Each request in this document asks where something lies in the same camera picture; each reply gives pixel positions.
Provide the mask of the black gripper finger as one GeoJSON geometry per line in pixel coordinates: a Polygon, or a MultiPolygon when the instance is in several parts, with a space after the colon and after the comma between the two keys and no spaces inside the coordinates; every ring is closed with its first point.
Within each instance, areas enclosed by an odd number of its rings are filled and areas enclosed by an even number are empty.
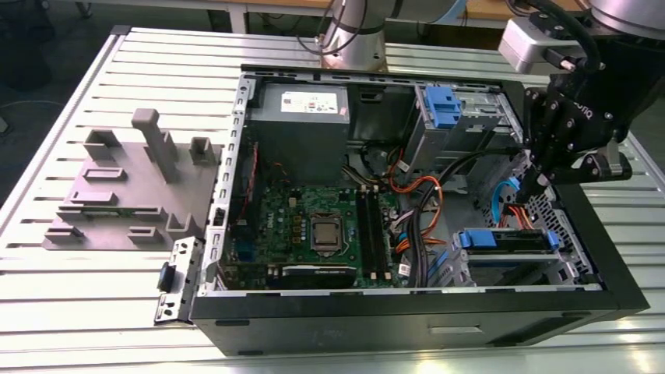
{"type": "Polygon", "coordinates": [[[540,195],[550,184],[563,104],[556,93],[551,94],[546,89],[527,89],[523,128],[531,166],[522,180],[523,203],[528,203],[534,195],[540,195]]]}

